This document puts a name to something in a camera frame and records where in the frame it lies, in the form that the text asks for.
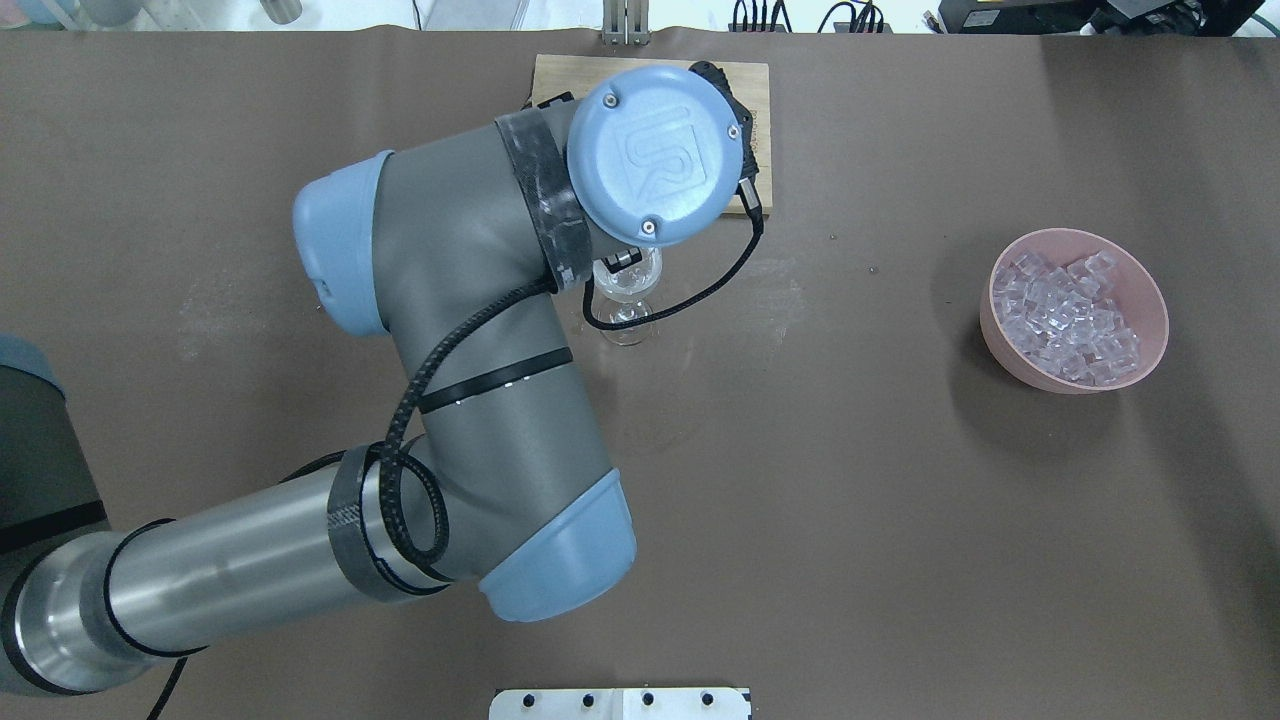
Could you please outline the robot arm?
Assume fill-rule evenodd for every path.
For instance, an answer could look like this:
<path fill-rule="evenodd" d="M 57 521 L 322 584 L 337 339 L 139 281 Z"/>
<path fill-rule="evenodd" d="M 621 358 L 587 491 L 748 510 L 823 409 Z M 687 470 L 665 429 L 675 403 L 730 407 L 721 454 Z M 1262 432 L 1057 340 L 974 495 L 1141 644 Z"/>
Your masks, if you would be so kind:
<path fill-rule="evenodd" d="M 553 300 L 735 200 L 759 240 L 751 123 L 717 64 L 644 65 L 306 184 L 305 274 L 339 328 L 394 345 L 399 397 L 378 439 L 187 518 L 111 529 L 50 361 L 4 334 L 3 692 L 96 694 L 460 583 L 513 623 L 612 589 L 634 521 Z"/>

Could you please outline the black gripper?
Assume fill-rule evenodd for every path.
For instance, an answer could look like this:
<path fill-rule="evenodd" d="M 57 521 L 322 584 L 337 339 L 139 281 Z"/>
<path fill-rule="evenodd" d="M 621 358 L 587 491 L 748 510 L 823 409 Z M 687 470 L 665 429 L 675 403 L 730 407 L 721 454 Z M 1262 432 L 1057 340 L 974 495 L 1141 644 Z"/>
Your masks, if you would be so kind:
<path fill-rule="evenodd" d="M 627 249 L 596 259 L 596 281 L 658 281 L 662 272 L 659 249 Z"/>

